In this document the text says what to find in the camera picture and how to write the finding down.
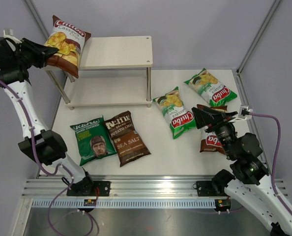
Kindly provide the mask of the brown Chuba cassava chips bag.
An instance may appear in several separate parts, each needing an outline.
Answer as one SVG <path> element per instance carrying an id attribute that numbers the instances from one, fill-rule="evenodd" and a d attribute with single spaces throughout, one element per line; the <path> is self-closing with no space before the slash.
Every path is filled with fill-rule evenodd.
<path id="1" fill-rule="evenodd" d="M 78 78 L 82 51 L 89 38 L 91 33 L 54 15 L 52 33 L 44 45 L 57 48 L 58 51 L 48 59 L 47 65 L 58 67 Z"/>

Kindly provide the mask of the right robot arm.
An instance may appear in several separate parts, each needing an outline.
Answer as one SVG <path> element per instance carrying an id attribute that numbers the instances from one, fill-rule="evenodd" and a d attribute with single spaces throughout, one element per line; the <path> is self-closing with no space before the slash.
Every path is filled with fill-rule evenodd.
<path id="1" fill-rule="evenodd" d="M 263 150 L 252 133 L 238 137 L 234 123 L 257 114 L 248 106 L 225 113 L 204 105 L 192 108 L 198 129 L 214 132 L 226 158 L 233 163 L 231 171 L 222 169 L 211 180 L 218 195 L 236 199 L 269 230 L 272 236 L 292 236 L 292 204 L 275 183 L 275 170 L 269 170 L 259 159 Z"/>

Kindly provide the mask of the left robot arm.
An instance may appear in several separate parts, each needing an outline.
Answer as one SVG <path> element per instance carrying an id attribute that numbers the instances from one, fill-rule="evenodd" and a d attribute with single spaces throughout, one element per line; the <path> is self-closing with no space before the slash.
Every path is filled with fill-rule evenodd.
<path id="1" fill-rule="evenodd" d="M 49 129 L 35 110 L 29 72 L 32 66 L 43 68 L 58 48 L 0 37 L 0 87 L 10 98 L 21 123 L 23 141 L 19 149 L 49 176 L 61 172 L 71 196 L 89 196 L 97 192 L 90 174 L 67 154 L 67 146 L 58 133 Z"/>

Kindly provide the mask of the brown Kettle sea salt bag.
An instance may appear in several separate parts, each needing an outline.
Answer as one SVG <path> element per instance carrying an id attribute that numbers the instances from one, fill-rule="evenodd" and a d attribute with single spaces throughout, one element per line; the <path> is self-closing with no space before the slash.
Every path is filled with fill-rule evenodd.
<path id="1" fill-rule="evenodd" d="M 120 113 L 103 124 L 114 143 L 121 167 L 151 154 L 134 127 L 130 111 Z"/>

